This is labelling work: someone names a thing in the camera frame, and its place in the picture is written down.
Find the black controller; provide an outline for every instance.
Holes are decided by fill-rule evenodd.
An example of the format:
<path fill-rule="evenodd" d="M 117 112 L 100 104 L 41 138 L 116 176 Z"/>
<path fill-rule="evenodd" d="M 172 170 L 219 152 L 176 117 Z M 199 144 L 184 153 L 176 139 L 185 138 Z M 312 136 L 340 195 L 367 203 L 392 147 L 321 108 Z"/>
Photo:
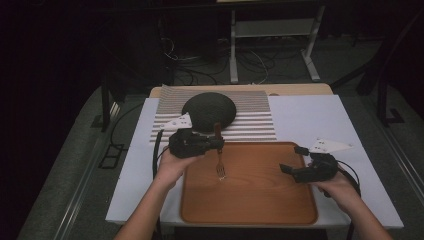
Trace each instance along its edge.
<path fill-rule="evenodd" d="M 310 155 L 312 163 L 308 167 L 293 169 L 290 166 L 280 164 L 283 173 L 293 176 L 297 183 L 321 182 L 332 179 L 339 170 L 337 160 L 327 153 L 309 153 L 307 148 L 295 147 L 295 152 L 302 155 Z"/>
<path fill-rule="evenodd" d="M 169 137 L 169 150 L 178 158 L 204 155 L 210 149 L 222 149 L 224 139 L 194 134 L 191 128 L 178 129 Z"/>

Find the floor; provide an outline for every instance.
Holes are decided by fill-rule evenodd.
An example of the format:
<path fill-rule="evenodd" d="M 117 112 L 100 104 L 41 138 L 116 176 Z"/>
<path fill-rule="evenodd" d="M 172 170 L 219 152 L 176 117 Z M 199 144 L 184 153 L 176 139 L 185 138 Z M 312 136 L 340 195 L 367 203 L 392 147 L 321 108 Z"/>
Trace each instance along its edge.
<path fill-rule="evenodd" d="M 238 42 L 239 84 L 310 83 L 300 57 L 305 43 L 306 39 L 300 37 Z M 361 66 L 375 54 L 379 44 L 378 41 L 365 41 L 352 46 L 349 36 L 319 39 L 312 59 L 321 81 L 331 84 Z M 217 49 L 219 54 L 206 60 L 188 51 L 169 53 L 170 56 L 178 55 L 180 59 L 174 85 L 229 84 L 227 42 L 220 41 Z M 355 92 L 360 79 L 361 76 L 352 79 L 335 89 L 334 93 L 341 97 L 374 168 L 404 222 L 403 229 L 389 230 L 390 233 L 395 239 L 422 239 L 424 201 L 420 176 L 424 176 L 421 161 L 424 154 L 423 119 L 414 113 L 395 89 L 389 88 L 389 107 L 396 108 L 405 123 L 383 127 L 375 117 L 375 92 L 369 96 L 358 96 Z M 137 123 L 146 97 L 138 93 L 127 95 L 125 102 L 115 105 L 111 126 L 101 132 L 101 123 L 98 122 L 102 113 L 99 89 L 92 94 L 81 109 L 19 239 L 113 238 L 119 226 L 104 219 L 125 160 L 125 151 L 115 169 L 98 168 L 98 164 L 110 142 L 129 146 L 131 129 Z M 342 239 L 346 233 L 347 228 L 328 229 L 327 238 Z"/>

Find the gray carpet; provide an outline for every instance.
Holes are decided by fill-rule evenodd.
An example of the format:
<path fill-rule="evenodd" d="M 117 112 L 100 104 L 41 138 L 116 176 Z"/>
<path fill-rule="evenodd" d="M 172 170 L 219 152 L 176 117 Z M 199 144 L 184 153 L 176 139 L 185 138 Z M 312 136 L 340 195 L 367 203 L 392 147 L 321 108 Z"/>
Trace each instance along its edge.
<path fill-rule="evenodd" d="M 276 51 L 280 51 L 275 58 L 275 67 L 269 70 L 269 76 L 264 84 L 310 83 L 299 56 L 304 43 L 302 39 L 287 39 L 271 44 L 241 42 L 241 46 L 245 48 L 240 49 L 240 59 L 241 54 L 244 54 L 243 57 L 256 61 L 258 66 L 260 62 L 253 54 L 249 54 L 250 50 L 260 52 L 261 56 L 273 56 Z M 368 61 L 378 46 L 378 42 L 362 42 L 352 47 L 349 37 L 319 40 L 312 58 L 322 81 L 332 83 Z M 208 62 L 206 66 L 202 62 L 182 65 L 197 71 L 217 73 L 212 75 L 215 80 L 218 83 L 228 84 L 228 68 L 218 73 L 226 66 L 225 62 L 225 58 L 222 58 L 213 64 Z M 267 66 L 271 64 L 267 61 L 264 63 Z M 256 83 L 265 76 L 260 66 L 246 65 L 245 68 L 240 65 L 239 71 L 240 84 Z M 187 84 L 193 80 L 184 72 L 177 72 L 176 76 L 176 85 Z M 422 239 L 423 203 L 401 168 L 398 156 L 391 150 L 387 134 L 389 132 L 389 135 L 395 137 L 416 171 L 424 177 L 422 161 L 424 122 L 405 103 L 402 96 L 390 88 L 389 106 L 401 113 L 405 123 L 391 124 L 389 129 L 385 129 L 375 119 L 375 93 L 368 97 L 360 97 L 354 91 L 359 80 L 360 77 L 352 80 L 336 89 L 335 93 L 341 96 L 368 156 L 405 224 L 405 228 L 390 230 L 390 233 L 395 239 Z M 213 84 L 213 79 L 199 74 L 193 84 Z M 119 159 L 116 169 L 100 169 L 97 165 L 105 155 L 116 123 L 113 142 L 124 144 L 125 148 L 129 146 L 141 110 L 141 106 L 138 105 L 143 103 L 145 97 L 137 94 L 127 96 L 124 103 L 119 103 L 119 114 L 112 118 L 111 126 L 102 133 L 100 128 L 92 127 L 96 116 L 101 114 L 100 92 L 93 93 L 76 119 L 19 239 L 55 239 L 55 236 L 56 239 L 113 238 L 119 226 L 107 223 L 104 219 L 125 159 L 125 152 Z M 89 173 L 88 177 L 84 177 L 85 171 Z M 347 228 L 327 230 L 330 240 L 344 239 L 346 233 Z"/>

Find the forearm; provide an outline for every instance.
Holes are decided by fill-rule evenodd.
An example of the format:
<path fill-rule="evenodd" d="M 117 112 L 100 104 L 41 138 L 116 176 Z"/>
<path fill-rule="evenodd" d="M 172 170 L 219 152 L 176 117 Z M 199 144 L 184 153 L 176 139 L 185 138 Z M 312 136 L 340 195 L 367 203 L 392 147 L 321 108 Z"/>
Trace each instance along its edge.
<path fill-rule="evenodd" d="M 361 240 L 392 239 L 362 200 L 358 200 L 355 205 L 346 210 Z"/>
<path fill-rule="evenodd" d="M 150 240 L 169 188 L 153 181 L 115 239 Z"/>

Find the white table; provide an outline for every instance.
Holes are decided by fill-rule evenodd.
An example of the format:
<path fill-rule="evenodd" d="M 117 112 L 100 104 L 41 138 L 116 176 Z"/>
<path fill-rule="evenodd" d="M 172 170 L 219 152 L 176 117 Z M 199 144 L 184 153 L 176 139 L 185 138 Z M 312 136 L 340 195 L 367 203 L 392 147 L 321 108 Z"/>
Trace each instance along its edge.
<path fill-rule="evenodd" d="M 234 2 L 234 0 L 221 0 L 218 2 Z M 242 37 L 269 37 L 269 36 L 298 36 L 308 35 L 308 44 L 301 51 L 303 62 L 313 82 L 321 79 L 311 58 L 312 49 L 318 35 L 325 6 L 318 8 L 314 18 L 305 19 L 281 19 L 262 21 L 236 21 L 236 11 L 231 12 L 231 52 L 230 52 L 230 81 L 238 83 L 236 38 Z"/>
<path fill-rule="evenodd" d="M 334 152 L 333 156 L 356 170 L 361 181 L 363 199 L 383 226 L 403 227 L 337 95 L 269 96 L 268 99 L 278 141 L 291 141 L 299 146 L 310 147 L 319 137 L 352 144 L 353 148 Z M 109 222 L 123 224 L 152 181 L 153 145 L 149 143 L 149 136 L 158 103 L 159 98 L 149 98 L 143 106 L 106 216 Z M 310 161 L 310 158 L 305 157 L 305 161 Z M 165 201 L 161 212 L 163 224 L 188 226 L 179 215 L 181 192 L 182 179 L 169 192 Z M 324 197 L 317 189 L 313 193 L 318 208 L 318 221 L 300 227 L 330 228 L 350 223 L 349 217 L 339 210 L 331 198 Z"/>

